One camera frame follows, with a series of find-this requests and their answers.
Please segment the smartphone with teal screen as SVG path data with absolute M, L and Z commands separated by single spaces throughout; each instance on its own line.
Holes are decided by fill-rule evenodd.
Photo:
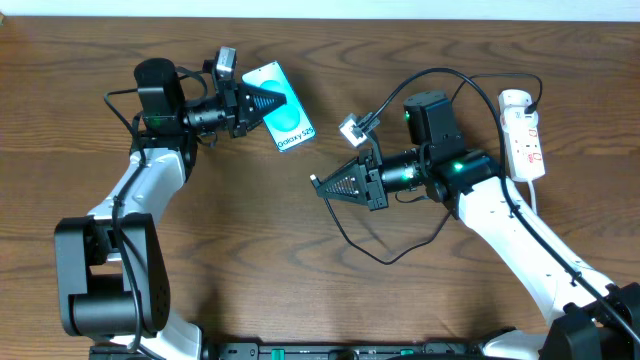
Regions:
M 315 137 L 316 130 L 277 61 L 245 73 L 242 80 L 247 85 L 286 97 L 284 105 L 264 117 L 264 124 L 280 152 L 288 151 Z

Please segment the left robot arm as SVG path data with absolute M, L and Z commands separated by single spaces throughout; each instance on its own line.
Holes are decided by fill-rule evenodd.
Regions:
M 129 166 L 87 215 L 54 231 L 60 318 L 70 336 L 111 344 L 110 355 L 214 359 L 203 330 L 171 308 L 156 225 L 196 163 L 199 145 L 223 130 L 246 135 L 284 106 L 285 94 L 239 83 L 221 54 L 191 71 L 165 58 L 134 70 L 141 112 L 123 122 Z

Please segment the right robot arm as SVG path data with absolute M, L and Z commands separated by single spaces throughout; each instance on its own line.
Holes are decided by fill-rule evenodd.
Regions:
M 585 263 L 526 203 L 498 162 L 466 148 L 451 101 L 441 91 L 403 103 L 413 149 L 383 157 L 372 115 L 349 115 L 340 126 L 355 146 L 371 148 L 324 180 L 317 195 L 384 209 L 388 196 L 422 186 L 428 199 L 483 238 L 523 284 L 543 315 L 546 334 L 510 329 L 471 345 L 487 359 L 636 359 L 639 286 L 620 287 Z

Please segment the white charger plug adapter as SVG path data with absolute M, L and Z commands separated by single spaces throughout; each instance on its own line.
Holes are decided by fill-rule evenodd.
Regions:
M 507 89 L 498 96 L 501 123 L 504 129 L 511 126 L 536 127 L 539 116 L 531 95 L 519 89 Z

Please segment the white power strip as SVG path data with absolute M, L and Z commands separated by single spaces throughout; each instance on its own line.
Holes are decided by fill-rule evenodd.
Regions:
M 515 182 L 529 182 L 545 175 L 538 132 L 538 114 L 524 107 L 507 107 L 501 114 L 509 175 Z

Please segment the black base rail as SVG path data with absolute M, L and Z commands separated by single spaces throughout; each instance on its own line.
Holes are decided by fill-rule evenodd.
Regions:
M 382 360 L 491 359 L 462 343 L 424 344 L 257 344 L 205 345 L 202 359 L 210 360 Z

